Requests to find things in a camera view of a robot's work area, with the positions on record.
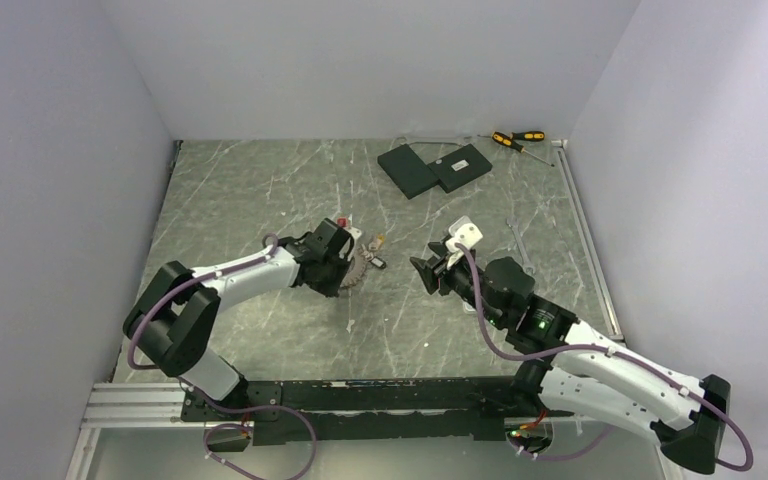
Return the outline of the round metal key organizer disc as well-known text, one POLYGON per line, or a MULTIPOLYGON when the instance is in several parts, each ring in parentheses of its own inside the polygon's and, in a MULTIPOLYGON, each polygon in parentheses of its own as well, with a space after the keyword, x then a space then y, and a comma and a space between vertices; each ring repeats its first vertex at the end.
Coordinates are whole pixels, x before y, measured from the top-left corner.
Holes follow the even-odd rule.
POLYGON ((386 237, 384 235, 379 234, 374 236, 369 242, 358 243, 355 246, 353 249, 349 270, 347 271, 340 284, 340 290, 349 290, 355 287, 362 282, 368 269, 377 269, 369 263, 369 260, 372 257, 379 257, 383 259, 379 255, 379 252, 385 242, 385 239, 386 237))

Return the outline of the black key tag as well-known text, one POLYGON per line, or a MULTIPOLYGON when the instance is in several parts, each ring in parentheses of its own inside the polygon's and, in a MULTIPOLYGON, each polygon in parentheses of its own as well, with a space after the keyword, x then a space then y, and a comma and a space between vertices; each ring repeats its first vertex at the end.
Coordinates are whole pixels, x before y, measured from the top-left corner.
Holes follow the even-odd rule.
POLYGON ((377 268, 377 269, 379 269, 379 270, 383 270, 383 269, 386 269, 386 268, 387 268, 387 263, 386 263, 386 262, 385 262, 383 259, 381 259, 381 258, 379 258, 379 257, 372 257, 372 258, 369 260, 369 263, 370 263, 370 264, 371 264, 373 267, 375 267, 375 268, 377 268))

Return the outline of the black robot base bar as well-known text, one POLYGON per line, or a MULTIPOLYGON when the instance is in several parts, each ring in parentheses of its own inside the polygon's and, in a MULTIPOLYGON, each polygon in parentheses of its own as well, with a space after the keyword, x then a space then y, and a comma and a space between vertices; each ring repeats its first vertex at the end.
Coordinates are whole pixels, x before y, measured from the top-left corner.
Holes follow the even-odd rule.
POLYGON ((512 376, 252 381, 256 446, 306 441, 468 437, 501 441, 544 412, 512 376))

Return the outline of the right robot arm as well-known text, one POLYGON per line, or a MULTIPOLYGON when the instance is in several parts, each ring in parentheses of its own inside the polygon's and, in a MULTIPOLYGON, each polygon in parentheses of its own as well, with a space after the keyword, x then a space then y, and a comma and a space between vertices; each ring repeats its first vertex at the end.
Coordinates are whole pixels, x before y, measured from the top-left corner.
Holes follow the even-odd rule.
POLYGON ((730 383, 658 365, 611 340, 573 312, 539 296, 535 280, 511 257, 476 265, 460 248, 430 243, 432 256, 411 265, 430 294, 455 294, 472 306, 484 336, 494 327, 513 347, 494 352, 520 364, 511 388, 517 411, 541 408, 584 415, 635 433, 673 463, 711 475, 726 463, 730 383))

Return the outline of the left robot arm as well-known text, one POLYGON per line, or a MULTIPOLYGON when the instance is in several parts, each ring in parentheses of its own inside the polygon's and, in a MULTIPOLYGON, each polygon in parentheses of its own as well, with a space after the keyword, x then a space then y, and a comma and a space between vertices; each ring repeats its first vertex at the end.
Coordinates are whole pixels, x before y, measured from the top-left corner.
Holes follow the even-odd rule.
POLYGON ((124 320, 128 365, 192 386, 221 419, 239 417, 250 405, 249 383, 209 346, 217 317, 271 291, 307 287, 336 297, 361 234, 325 218, 299 237, 268 234, 259 251, 242 258, 198 268, 162 265, 124 320))

